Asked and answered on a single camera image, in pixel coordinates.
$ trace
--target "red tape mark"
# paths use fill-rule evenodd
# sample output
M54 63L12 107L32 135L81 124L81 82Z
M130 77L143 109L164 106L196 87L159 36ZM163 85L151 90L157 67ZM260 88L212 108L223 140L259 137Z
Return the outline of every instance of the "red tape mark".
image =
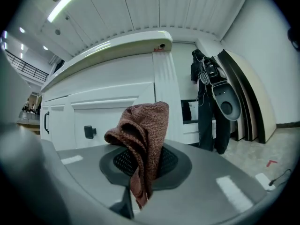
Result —
M267 167L269 167L271 163L278 163L278 162L273 161L273 160L270 160L270 161L268 162L268 164L267 164Z

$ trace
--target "white door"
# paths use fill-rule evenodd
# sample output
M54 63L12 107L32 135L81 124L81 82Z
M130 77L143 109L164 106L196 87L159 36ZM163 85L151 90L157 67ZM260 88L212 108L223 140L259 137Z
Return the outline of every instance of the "white door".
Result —
M51 129L50 129L50 107L49 102L43 102L40 111L40 133L41 139L51 141Z
M77 148L107 144L104 134L118 125L128 106L154 103L152 82L133 83L80 92L68 96L74 109L74 132ZM93 138L87 138L85 126L96 129Z
M49 101L51 138L56 150L75 149L74 109L67 97Z

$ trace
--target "brown cloth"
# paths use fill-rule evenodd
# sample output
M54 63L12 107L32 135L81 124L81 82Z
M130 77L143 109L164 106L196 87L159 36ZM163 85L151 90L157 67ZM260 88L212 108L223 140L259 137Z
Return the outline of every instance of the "brown cloth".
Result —
M138 168L130 179L130 189L140 208L152 195L168 121L167 103L134 105L126 108L117 127L104 135L108 143L125 145L136 158Z

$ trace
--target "fluorescent tube light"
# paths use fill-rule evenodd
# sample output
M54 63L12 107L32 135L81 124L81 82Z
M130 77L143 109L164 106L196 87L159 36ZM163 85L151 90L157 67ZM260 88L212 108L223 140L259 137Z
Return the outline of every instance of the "fluorescent tube light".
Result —
M60 2L56 5L53 11L48 16L48 21L53 22L55 17L60 13L60 11L70 2L71 0L60 0Z

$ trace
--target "balcony railing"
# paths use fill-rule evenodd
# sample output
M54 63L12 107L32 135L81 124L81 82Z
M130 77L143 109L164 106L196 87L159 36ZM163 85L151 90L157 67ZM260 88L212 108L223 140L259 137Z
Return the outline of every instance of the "balcony railing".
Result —
M49 74L37 69L36 67L28 64L22 59L14 56L12 53L6 50L7 58L10 60L11 64L21 72L24 72L32 77L35 77L43 82L46 81Z

